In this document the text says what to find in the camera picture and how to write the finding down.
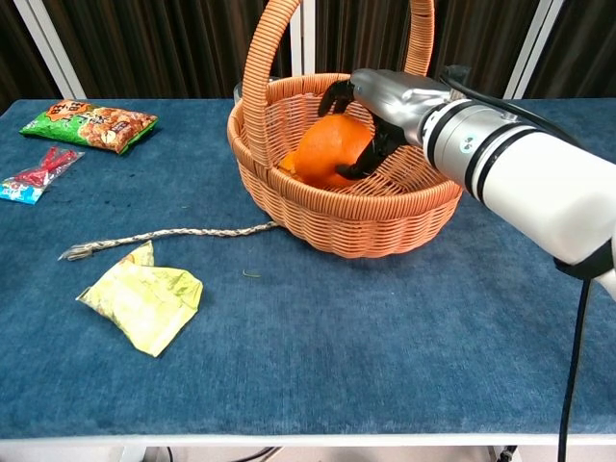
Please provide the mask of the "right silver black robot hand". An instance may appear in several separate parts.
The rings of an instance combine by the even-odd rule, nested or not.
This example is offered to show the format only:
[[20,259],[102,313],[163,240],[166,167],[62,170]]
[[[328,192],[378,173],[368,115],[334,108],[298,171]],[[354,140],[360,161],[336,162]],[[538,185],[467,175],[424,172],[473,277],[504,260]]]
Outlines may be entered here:
[[338,164],[336,172],[347,180],[361,180],[399,147],[419,147],[429,115],[451,101],[450,89],[431,78],[388,69],[360,68],[324,92],[318,115],[342,114],[357,102],[372,115],[374,135],[351,165]]

